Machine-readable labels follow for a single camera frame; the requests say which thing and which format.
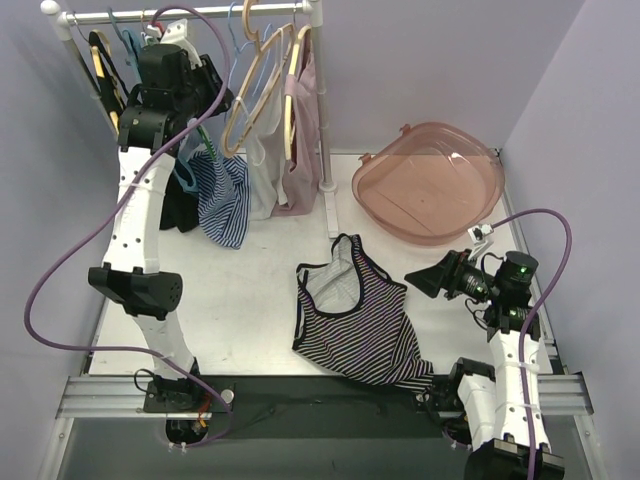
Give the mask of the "light blue wire hanger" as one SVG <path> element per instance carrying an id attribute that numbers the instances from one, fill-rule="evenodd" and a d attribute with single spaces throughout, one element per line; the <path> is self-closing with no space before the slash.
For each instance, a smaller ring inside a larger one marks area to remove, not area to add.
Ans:
<path id="1" fill-rule="evenodd" d="M 258 56 L 258 51 L 264 46 L 268 36 L 274 31 L 274 27 L 272 23 L 264 23 L 263 30 L 257 29 L 254 33 L 251 33 L 248 27 L 244 27 L 246 41 L 240 44 L 236 39 L 231 20 L 235 7 L 236 2 L 233 2 L 229 7 L 227 26 L 233 43 L 233 62 L 229 73 L 229 85 L 230 89 L 237 94 L 241 90 L 240 74 L 247 75 L 249 73 L 253 59 Z"/>

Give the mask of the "black white striped tank top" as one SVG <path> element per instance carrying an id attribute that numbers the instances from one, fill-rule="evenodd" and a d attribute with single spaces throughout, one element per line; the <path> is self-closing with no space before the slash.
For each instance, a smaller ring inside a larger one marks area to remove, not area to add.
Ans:
<path id="1" fill-rule="evenodd" d="M 429 392 L 433 367 L 405 311 L 407 287 L 366 254 L 359 235 L 339 235 L 326 264 L 299 264 L 296 281 L 298 355 L 363 384 Z"/>

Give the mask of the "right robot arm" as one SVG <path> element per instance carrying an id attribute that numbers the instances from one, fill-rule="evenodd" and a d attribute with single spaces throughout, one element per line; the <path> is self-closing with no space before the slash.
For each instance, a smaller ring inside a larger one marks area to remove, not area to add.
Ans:
<path id="1" fill-rule="evenodd" d="M 469 451 L 467 479 L 561 479 L 539 401 L 539 317 L 531 306 L 535 258 L 509 251 L 495 274 L 469 250 L 449 251 L 436 265 L 405 275 L 430 298 L 461 297 L 484 328 L 489 363 L 461 357 L 434 382 L 427 408 L 454 445 Z"/>

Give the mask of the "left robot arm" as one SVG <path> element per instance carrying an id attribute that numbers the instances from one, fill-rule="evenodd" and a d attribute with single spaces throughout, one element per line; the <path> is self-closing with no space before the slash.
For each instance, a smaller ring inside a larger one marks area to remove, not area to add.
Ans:
<path id="1" fill-rule="evenodd" d="M 120 305 L 155 351 L 148 411 L 196 411 L 205 402 L 199 367 L 177 318 L 179 274 L 160 268 L 159 233 L 165 191 L 189 121 L 205 116 L 223 94 L 206 57 L 191 60 L 175 44 L 155 44 L 139 56 L 141 82 L 119 118 L 120 182 L 111 240 L 89 284 Z"/>

